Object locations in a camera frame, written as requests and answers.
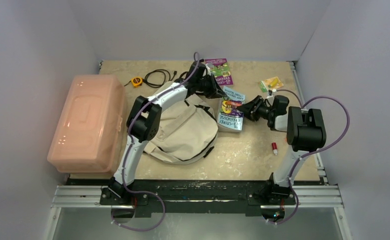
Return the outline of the light blue Treehouse book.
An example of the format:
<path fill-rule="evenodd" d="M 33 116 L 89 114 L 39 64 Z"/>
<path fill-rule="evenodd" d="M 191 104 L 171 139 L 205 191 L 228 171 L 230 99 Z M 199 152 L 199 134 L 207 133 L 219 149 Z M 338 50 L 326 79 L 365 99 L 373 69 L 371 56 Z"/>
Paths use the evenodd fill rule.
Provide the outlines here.
<path fill-rule="evenodd" d="M 218 129 L 222 132 L 242 132 L 244 113 L 237 107 L 245 104 L 246 96 L 228 86 L 224 86 L 223 91 L 226 96 L 220 99 L 218 105 Z"/>

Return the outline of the purple Treehouse book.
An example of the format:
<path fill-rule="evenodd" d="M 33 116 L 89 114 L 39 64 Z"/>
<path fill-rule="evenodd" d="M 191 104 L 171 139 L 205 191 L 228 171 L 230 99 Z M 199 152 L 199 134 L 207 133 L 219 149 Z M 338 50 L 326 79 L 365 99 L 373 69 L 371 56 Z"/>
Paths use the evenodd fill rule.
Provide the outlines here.
<path fill-rule="evenodd" d="M 205 65 L 209 67 L 220 86 L 230 86 L 234 84 L 226 58 L 205 59 Z"/>

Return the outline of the beige canvas backpack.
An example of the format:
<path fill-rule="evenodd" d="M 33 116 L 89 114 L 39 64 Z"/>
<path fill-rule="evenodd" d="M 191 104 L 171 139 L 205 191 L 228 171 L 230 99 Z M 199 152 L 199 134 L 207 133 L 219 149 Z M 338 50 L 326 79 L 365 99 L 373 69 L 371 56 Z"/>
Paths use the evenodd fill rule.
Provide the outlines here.
<path fill-rule="evenodd" d="M 159 130 L 144 153 L 168 164 L 188 165 L 207 157 L 217 137 L 214 109 L 191 95 L 161 113 Z"/>

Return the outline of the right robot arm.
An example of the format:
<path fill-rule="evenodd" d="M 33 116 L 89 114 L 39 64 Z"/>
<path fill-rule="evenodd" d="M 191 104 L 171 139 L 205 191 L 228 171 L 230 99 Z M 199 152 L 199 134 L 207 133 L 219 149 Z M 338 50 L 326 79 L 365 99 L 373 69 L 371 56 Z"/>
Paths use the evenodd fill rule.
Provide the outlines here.
<path fill-rule="evenodd" d="M 326 130 L 319 109 L 302 109 L 289 106 L 289 98 L 281 95 L 254 100 L 242 104 L 237 110 L 250 121 L 267 120 L 272 131 L 285 132 L 289 145 L 285 157 L 276 172 L 273 172 L 259 195 L 269 203 L 286 199 L 291 194 L 294 177 L 302 167 L 307 154 L 324 147 Z"/>

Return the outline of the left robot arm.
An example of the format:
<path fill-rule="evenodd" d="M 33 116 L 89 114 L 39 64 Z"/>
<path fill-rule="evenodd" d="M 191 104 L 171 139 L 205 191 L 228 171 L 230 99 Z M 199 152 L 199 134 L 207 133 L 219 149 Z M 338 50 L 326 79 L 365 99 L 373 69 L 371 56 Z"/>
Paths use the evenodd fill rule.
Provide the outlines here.
<path fill-rule="evenodd" d="M 135 99 L 127 119 L 127 143 L 124 155 L 107 187 L 118 204 L 127 204 L 132 195 L 139 194 L 138 190 L 130 190 L 128 186 L 135 180 L 136 168 L 144 147 L 159 130 L 162 112 L 194 94 L 207 99 L 227 96 L 203 59 L 193 61 L 186 77 L 180 81 L 176 80 L 155 95 L 139 96 Z"/>

